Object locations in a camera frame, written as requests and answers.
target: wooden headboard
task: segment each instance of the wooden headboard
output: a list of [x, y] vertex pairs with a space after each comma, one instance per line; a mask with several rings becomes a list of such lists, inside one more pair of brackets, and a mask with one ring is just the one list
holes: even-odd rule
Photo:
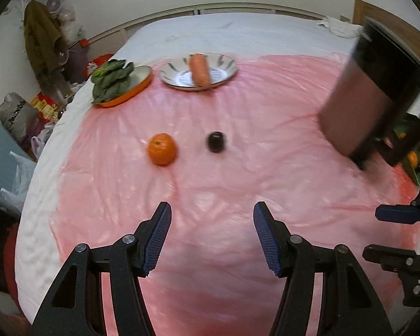
[[398, 16], [362, 0], [355, 0], [353, 24], [364, 25], [366, 17], [388, 27], [420, 58], [420, 31]]

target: white mattress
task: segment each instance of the white mattress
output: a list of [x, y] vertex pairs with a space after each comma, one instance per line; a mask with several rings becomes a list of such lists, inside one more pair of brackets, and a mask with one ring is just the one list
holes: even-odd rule
[[[223, 13], [154, 22], [139, 30], [115, 55], [136, 65], [196, 52], [243, 58], [262, 55], [350, 53], [355, 41], [332, 35], [315, 21], [284, 15]], [[55, 127], [34, 171], [16, 245], [19, 303], [30, 322], [61, 263], [49, 218], [58, 204], [59, 169], [68, 156], [92, 101], [91, 82], [77, 93]]]

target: orange bowl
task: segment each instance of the orange bowl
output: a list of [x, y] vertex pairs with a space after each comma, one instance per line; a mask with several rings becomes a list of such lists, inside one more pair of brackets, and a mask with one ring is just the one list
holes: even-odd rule
[[131, 78], [131, 88], [128, 90], [128, 92], [122, 94], [120, 97], [110, 100], [109, 102], [101, 102], [98, 104], [98, 106], [114, 107], [139, 94], [146, 87], [148, 87], [153, 80], [152, 68], [149, 66], [135, 67], [134, 71], [129, 75], [129, 77]]

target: pink plastic sheet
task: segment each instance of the pink plastic sheet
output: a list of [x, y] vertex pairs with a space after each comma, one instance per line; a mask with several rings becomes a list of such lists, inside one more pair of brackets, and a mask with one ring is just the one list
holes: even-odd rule
[[[61, 261], [78, 243], [105, 246], [132, 233], [166, 200], [172, 225], [157, 268], [140, 281], [156, 334], [267, 335], [285, 280], [267, 268], [253, 225], [253, 206], [264, 200], [291, 233], [348, 245], [389, 306], [397, 276], [361, 254], [372, 243], [413, 248], [419, 229], [381, 223], [374, 209], [408, 203], [415, 191], [401, 168], [378, 156], [360, 171], [319, 131], [317, 112], [342, 64], [309, 56], [238, 64], [237, 76], [212, 92], [176, 91], [156, 78], [127, 103], [90, 109], [60, 174], [52, 230]], [[224, 152], [207, 149], [211, 131], [227, 136]], [[179, 148], [169, 167], [146, 155], [160, 132]], [[317, 280], [308, 335], [318, 324]], [[108, 284], [103, 293], [113, 336]]]

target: orange fruit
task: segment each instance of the orange fruit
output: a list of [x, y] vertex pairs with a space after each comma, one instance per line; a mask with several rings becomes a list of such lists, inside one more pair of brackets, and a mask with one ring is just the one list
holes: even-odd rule
[[154, 135], [147, 150], [152, 162], [157, 165], [168, 165], [176, 159], [177, 155], [176, 143], [165, 133]]
[[415, 168], [418, 167], [418, 158], [417, 158], [417, 154], [415, 153], [415, 151], [411, 151], [408, 154], [408, 159], [409, 159], [409, 162], [410, 162], [412, 168], [415, 169]]

